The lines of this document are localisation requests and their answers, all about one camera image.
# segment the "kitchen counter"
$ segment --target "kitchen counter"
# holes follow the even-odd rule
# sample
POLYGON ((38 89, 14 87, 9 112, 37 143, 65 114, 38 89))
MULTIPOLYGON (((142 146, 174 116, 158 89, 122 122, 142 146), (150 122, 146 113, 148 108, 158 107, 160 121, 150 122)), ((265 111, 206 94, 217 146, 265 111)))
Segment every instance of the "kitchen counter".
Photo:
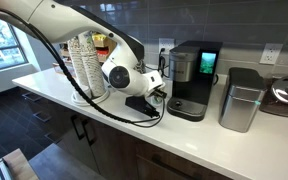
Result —
MULTIPOLYGON (((230 178, 288 179, 288 118, 259 111, 247 133, 223 128, 218 119, 224 82, 225 77, 220 76, 203 121, 190 122, 165 110, 160 124, 139 128, 112 120, 92 107, 73 104, 73 87, 54 69, 13 80, 17 86, 230 178)), ((170 96, 170 81, 166 83, 166 90, 170 96)), ((147 119, 124 105, 127 95, 113 89, 110 92, 109 98, 99 104, 103 109, 131 120, 147 119)))

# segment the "single-serve coffee maker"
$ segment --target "single-serve coffee maker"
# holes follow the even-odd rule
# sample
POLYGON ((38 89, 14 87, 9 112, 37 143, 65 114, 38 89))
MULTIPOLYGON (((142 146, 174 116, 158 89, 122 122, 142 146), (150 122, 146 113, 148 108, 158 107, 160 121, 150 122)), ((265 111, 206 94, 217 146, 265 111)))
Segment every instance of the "single-serve coffee maker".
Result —
POLYGON ((186 41, 170 50, 170 114, 190 121, 203 120, 221 47, 221 42, 186 41))

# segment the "robotic arm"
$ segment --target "robotic arm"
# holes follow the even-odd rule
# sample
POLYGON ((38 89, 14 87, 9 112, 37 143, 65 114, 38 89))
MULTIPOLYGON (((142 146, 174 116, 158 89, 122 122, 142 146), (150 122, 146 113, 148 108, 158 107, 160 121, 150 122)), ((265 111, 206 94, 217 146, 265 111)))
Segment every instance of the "robotic arm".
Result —
MULTIPOLYGON (((121 92, 150 96, 156 94, 163 84, 157 71, 140 74, 133 69, 144 58, 144 47, 140 42, 85 9, 63 6, 53 0, 0 0, 0 9, 8 10, 34 25, 52 43, 67 41, 89 30, 114 40, 117 46, 103 64, 102 71, 105 80, 121 92)), ((0 12, 0 19, 34 36, 15 18, 0 12)))

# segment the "gray tile backsplash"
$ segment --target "gray tile backsplash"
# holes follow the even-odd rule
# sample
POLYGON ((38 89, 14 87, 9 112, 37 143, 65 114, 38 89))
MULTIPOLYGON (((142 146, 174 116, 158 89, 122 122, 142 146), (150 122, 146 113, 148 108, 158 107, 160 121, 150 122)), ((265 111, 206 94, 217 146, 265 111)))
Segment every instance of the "gray tile backsplash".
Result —
POLYGON ((79 5, 138 38, 146 63, 158 62, 158 39, 223 41, 217 72, 288 73, 288 0, 57 0, 79 5), (259 64, 265 43, 284 47, 276 65, 259 64))

